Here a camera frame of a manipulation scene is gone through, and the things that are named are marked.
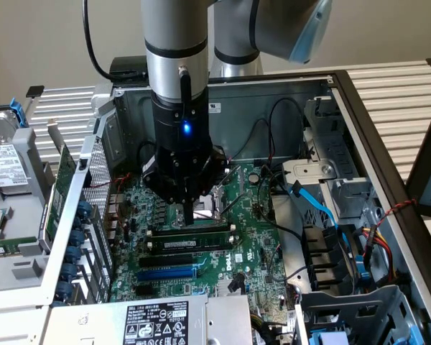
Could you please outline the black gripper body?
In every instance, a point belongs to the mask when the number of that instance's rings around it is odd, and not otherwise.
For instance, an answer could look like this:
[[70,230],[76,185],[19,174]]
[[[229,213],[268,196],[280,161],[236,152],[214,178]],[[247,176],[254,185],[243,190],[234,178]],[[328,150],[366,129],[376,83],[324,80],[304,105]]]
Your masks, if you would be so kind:
[[183,187],[203,170],[212,150],[208,90],[187,103],[172,103],[152,94],[152,113],[160,175]]

